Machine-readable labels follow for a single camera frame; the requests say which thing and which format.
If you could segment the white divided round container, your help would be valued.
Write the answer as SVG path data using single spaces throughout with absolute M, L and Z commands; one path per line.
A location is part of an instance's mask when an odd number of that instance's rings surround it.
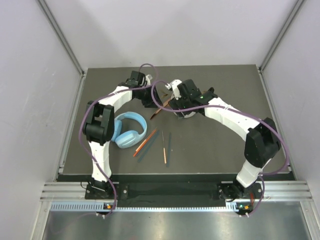
M 193 117 L 196 114 L 196 112 L 194 112 L 194 111 L 192 111 L 190 113 L 175 112 L 174 114 L 178 117 L 178 119 L 188 119 L 188 118 Z

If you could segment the copper utensil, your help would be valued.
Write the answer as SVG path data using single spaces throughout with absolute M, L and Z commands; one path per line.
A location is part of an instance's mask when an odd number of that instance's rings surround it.
M 169 101 L 170 101 L 170 99 L 168 99 L 168 100 L 166 100 L 165 102 L 164 102 L 164 104 L 163 104 L 163 107 L 164 108 L 167 108 L 168 106 L 169 106 Z M 150 120 L 152 120 L 157 114 L 159 114 L 160 113 L 160 111 L 162 111 L 163 109 L 162 108 L 158 108 L 153 114 L 152 114 L 152 116 L 150 117 Z

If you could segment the silver copper chopstick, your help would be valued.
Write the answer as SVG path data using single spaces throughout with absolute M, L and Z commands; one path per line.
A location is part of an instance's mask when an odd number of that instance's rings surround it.
M 166 146 L 165 146 L 165 138 L 164 138 L 164 132 L 163 130 L 161 131 L 161 136 L 162 136 L 162 146 L 163 146 L 163 159 L 164 159 L 164 164 L 167 164 L 167 155 L 166 155 Z

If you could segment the orange chopstick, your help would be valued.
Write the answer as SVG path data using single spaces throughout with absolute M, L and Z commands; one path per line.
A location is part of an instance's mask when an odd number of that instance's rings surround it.
M 148 141 L 155 135 L 155 133 L 157 132 L 157 128 L 155 128 L 147 138 L 145 138 L 142 143 L 137 147 L 137 149 L 135 150 L 135 153 L 133 154 L 133 157 L 136 157 L 138 155 L 138 153 L 142 150 L 142 148 L 148 143 Z

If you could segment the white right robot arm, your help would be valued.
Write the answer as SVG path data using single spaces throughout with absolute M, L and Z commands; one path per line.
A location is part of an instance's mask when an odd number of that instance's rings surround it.
M 178 117 L 189 118 L 200 113 L 221 123 L 244 140 L 245 162 L 233 181 L 231 188 L 234 193 L 231 196 L 245 198 L 251 193 L 252 185 L 264 167 L 281 149 L 275 122 L 268 117 L 259 122 L 244 115 L 218 97 L 214 88 L 202 92 L 191 79 L 175 79 L 165 87 L 172 92 L 168 104 Z

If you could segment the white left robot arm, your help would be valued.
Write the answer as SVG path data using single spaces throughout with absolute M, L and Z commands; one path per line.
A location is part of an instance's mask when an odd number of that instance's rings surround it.
M 133 70 L 130 77 L 121 82 L 114 91 L 87 104 L 80 132 L 89 144 L 90 149 L 87 153 L 92 159 L 93 166 L 87 189 L 96 189 L 102 198 L 109 198 L 115 190 L 111 181 L 110 143 L 116 143 L 121 149 L 130 148 L 142 141 L 148 130 L 147 122 L 140 114 L 128 111 L 116 116 L 115 113 L 134 99 L 140 100 L 145 108 L 155 108 L 160 99 L 157 91 L 151 87 L 152 79 L 150 74 Z M 122 133 L 122 119 L 140 123 L 142 133 L 135 130 Z

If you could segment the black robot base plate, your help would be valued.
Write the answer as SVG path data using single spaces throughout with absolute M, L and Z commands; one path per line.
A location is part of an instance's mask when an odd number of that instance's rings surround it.
M 113 183 L 91 179 L 87 200 L 117 201 L 119 207 L 210 207 L 226 200 L 260 199 L 260 182 L 244 188 L 233 174 L 115 174 Z

